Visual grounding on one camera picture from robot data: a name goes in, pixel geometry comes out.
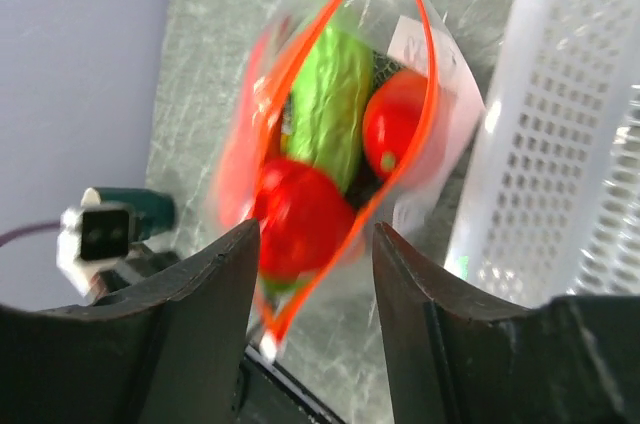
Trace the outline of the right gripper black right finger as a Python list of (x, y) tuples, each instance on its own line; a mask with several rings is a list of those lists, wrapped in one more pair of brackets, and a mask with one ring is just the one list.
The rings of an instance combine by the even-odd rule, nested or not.
[(639, 301), (526, 309), (466, 283), (385, 223), (373, 274), (398, 423), (635, 423)]

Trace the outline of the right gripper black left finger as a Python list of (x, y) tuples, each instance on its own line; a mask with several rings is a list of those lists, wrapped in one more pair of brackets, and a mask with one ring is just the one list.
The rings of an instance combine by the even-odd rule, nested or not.
[(5, 423), (229, 423), (259, 227), (92, 306), (1, 310)]

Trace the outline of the green bitter gourd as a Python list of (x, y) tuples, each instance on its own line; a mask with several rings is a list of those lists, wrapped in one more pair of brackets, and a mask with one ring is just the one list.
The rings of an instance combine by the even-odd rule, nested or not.
[(291, 88), (286, 155), (325, 172), (346, 192), (358, 171), (373, 50), (355, 37), (356, 13), (340, 6)]

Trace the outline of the clear zip top bag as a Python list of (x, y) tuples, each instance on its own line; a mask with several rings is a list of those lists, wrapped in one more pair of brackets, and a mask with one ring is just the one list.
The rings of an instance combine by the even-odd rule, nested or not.
[(471, 70), (429, 0), (291, 0), (250, 51), (207, 207), (260, 228), (261, 355), (373, 225), (417, 236), (481, 117)]

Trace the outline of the red orange mango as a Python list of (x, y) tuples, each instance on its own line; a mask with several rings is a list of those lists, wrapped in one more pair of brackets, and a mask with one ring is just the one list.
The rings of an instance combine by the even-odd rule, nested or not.
[(398, 71), (371, 97), (363, 121), (363, 148), (381, 180), (387, 180), (405, 156), (417, 129), (428, 78), (410, 69)]

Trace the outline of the orange carrot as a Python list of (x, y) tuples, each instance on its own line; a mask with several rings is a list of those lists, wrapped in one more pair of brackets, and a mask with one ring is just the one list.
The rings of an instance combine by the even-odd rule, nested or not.
[(282, 46), (298, 25), (289, 14), (273, 19), (252, 48), (239, 86), (235, 111), (207, 195), (207, 208), (213, 221), (232, 228), (250, 213), (252, 179), (256, 176), (253, 158), (257, 156), (257, 131), (253, 117), (254, 84), (268, 71)]

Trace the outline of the green netted melon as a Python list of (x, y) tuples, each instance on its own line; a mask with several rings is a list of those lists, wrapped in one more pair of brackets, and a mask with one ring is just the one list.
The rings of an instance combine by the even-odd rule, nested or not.
[[(394, 74), (403, 68), (403, 66), (386, 55), (373, 52), (373, 81), (369, 98)], [(375, 174), (371, 168), (364, 150), (360, 153), (360, 162), (358, 171), (353, 181), (346, 191), (345, 199), (348, 204), (355, 210), (361, 209), (371, 197), (380, 189), (382, 185), (381, 179)]]

